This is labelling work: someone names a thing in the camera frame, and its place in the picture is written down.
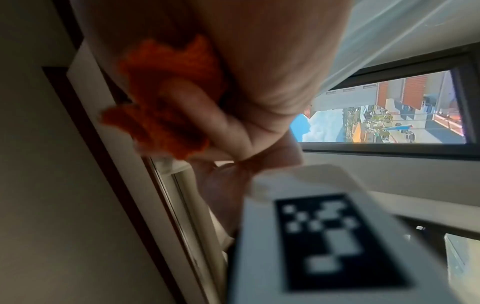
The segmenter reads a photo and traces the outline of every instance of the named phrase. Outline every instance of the white ceiling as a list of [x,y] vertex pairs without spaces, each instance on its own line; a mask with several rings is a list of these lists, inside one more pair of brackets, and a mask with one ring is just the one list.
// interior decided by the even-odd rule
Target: white ceiling
[[480,41],[480,0],[451,0],[369,66]]

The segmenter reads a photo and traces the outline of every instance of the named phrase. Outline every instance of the window frame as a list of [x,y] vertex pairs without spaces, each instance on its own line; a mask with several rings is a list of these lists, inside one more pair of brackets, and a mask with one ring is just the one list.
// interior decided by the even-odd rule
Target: window frame
[[466,144],[385,144],[300,142],[304,152],[394,157],[480,160],[480,43],[389,62],[359,70],[332,88],[412,77],[450,70],[465,130]]

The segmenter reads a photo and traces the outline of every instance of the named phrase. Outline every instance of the beige wall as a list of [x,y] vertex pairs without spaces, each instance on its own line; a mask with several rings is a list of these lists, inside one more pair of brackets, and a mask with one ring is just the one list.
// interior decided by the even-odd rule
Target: beige wall
[[42,73],[75,52],[52,4],[0,12],[0,302],[173,303]]

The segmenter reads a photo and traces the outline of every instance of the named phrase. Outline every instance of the window glass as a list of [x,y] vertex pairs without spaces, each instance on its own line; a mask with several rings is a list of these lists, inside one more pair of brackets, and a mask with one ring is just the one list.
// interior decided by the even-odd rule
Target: window glass
[[450,71],[325,92],[290,128],[299,142],[466,142]]

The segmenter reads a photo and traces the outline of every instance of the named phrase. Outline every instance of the cloud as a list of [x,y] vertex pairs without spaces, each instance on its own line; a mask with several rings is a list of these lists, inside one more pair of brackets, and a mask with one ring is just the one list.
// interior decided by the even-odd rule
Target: cloud
[[316,112],[308,121],[310,131],[302,136],[303,142],[336,142],[343,126],[342,109]]

